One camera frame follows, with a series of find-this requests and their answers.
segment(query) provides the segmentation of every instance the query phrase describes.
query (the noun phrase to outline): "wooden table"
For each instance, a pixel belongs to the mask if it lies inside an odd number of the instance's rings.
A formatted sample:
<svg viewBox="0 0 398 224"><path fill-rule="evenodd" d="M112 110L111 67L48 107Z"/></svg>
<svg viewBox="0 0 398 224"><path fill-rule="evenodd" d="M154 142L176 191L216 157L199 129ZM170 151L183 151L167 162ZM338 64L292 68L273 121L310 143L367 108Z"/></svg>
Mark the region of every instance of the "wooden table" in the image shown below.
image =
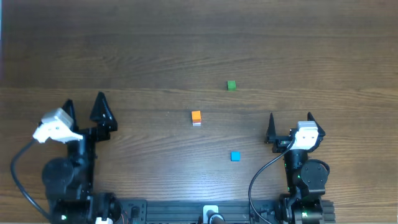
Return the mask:
<svg viewBox="0 0 398 224"><path fill-rule="evenodd" d="M0 222L45 221L13 183L11 158L67 98L79 126L93 126L98 91L119 131L97 145L97 191L247 200L276 156L263 143L269 113L287 134L311 111L327 134L311 156L331 167L324 198L337 221L397 221L397 1L13 0L2 10ZM42 168L65 154L49 141L19 161L46 208ZM285 181L278 161L254 197L276 198Z"/></svg>

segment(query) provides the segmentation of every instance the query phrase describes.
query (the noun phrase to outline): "brown wood surface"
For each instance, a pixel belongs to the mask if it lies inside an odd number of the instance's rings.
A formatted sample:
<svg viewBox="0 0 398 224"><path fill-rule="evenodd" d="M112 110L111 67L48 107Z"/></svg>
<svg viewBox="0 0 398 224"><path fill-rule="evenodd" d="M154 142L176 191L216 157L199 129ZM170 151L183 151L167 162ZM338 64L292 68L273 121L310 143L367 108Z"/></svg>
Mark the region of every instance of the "brown wood surface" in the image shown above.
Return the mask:
<svg viewBox="0 0 398 224"><path fill-rule="evenodd" d="M337 221L397 221L398 1L7 0L2 10L0 222L45 221L13 183L11 158L67 98L92 126L98 91L119 131L97 145L97 191L247 200L276 156L263 143L269 113L287 134L311 111L327 133L311 156L331 167L324 198ZM41 170L65 154L49 141L19 161L46 208ZM253 194L285 188L278 161Z"/></svg>

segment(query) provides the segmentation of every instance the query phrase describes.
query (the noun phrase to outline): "small cube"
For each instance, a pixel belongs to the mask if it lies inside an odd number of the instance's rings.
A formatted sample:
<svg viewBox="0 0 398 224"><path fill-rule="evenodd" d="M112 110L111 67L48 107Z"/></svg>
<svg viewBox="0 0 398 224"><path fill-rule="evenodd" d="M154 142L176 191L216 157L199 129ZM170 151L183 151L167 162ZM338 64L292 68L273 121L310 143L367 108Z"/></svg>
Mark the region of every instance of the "small cube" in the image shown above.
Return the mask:
<svg viewBox="0 0 398 224"><path fill-rule="evenodd" d="M238 162L241 160L241 153L240 152L231 152L231 161Z"/></svg>
<svg viewBox="0 0 398 224"><path fill-rule="evenodd" d="M235 91L236 90L236 83L235 80L227 81L228 91Z"/></svg>
<svg viewBox="0 0 398 224"><path fill-rule="evenodd" d="M192 111L192 123L201 123L200 111Z"/></svg>

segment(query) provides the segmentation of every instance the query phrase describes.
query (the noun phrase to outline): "orange cube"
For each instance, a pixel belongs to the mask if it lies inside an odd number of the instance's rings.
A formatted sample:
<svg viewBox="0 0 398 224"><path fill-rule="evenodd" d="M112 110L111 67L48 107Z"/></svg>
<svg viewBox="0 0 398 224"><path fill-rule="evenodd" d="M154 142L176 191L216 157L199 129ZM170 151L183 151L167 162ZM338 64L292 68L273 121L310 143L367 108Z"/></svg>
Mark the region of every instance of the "orange cube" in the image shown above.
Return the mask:
<svg viewBox="0 0 398 224"><path fill-rule="evenodd" d="M192 111L192 122L193 123L201 122L200 111Z"/></svg>

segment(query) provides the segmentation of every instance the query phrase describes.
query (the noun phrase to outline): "green cube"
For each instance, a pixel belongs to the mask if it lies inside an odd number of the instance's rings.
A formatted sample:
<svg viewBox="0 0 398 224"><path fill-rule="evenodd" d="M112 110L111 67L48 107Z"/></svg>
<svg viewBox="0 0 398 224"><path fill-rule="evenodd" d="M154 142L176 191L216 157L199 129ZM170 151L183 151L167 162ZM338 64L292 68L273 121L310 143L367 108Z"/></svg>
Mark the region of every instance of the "green cube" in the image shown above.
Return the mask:
<svg viewBox="0 0 398 224"><path fill-rule="evenodd" d="M235 80L227 81L228 91L235 91L236 90L236 83Z"/></svg>

